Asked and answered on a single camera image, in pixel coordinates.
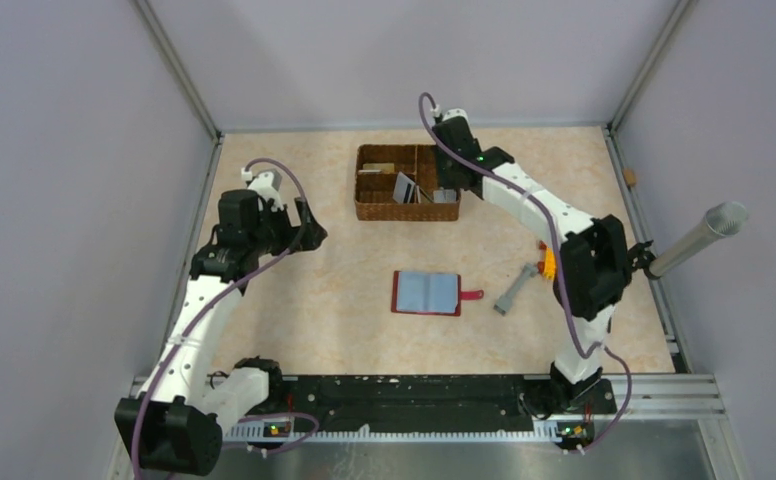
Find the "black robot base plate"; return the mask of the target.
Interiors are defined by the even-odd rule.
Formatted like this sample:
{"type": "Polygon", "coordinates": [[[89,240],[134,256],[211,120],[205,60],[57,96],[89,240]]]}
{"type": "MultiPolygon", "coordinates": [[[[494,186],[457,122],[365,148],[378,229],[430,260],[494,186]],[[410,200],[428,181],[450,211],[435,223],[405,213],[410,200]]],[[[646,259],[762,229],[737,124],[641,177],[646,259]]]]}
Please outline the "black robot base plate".
{"type": "Polygon", "coordinates": [[[601,379],[569,399],[546,375],[302,375],[272,381],[251,414],[299,412],[322,433],[368,427],[387,434],[528,432],[556,416],[613,414],[617,400],[601,379]]]}

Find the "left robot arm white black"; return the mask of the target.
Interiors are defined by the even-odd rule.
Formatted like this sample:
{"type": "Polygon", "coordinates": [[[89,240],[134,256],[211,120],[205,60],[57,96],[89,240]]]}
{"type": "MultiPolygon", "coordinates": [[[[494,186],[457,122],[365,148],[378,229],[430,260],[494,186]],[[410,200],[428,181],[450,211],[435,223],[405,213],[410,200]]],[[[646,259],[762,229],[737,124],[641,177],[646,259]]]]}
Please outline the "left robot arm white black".
{"type": "Polygon", "coordinates": [[[205,476],[225,434],[251,409],[267,414],[283,404],[285,388],[266,367],[239,366],[215,388],[207,376],[249,282],[326,239],[307,197],[294,204],[298,224],[274,187],[221,195],[218,222],[191,260],[182,310],[162,354],[139,393],[121,399],[114,412],[134,478],[148,471],[205,476]]]}

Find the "red leather card holder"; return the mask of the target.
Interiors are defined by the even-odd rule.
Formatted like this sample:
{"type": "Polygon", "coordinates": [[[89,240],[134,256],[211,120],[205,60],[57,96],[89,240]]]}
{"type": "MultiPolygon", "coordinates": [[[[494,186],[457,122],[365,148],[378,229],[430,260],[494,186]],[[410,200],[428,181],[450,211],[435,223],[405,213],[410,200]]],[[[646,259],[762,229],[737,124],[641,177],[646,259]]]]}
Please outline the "red leather card holder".
{"type": "Polygon", "coordinates": [[[463,290],[456,273],[395,271],[390,309],[396,314],[458,317],[464,302],[484,296],[481,289],[463,290]]]}

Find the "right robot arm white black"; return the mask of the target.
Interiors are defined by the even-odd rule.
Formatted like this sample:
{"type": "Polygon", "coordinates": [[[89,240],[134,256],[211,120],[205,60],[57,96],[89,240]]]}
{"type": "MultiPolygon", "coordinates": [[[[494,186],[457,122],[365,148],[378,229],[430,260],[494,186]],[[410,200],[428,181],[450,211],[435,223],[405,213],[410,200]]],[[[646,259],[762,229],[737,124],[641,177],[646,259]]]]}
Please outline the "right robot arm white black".
{"type": "Polygon", "coordinates": [[[503,149],[483,149],[464,110],[435,109],[432,118],[439,182],[503,209],[553,256],[553,292],[569,338],[550,368],[550,397],[558,409],[576,412],[601,379],[601,350],[632,280],[623,224],[561,200],[503,149]]]}

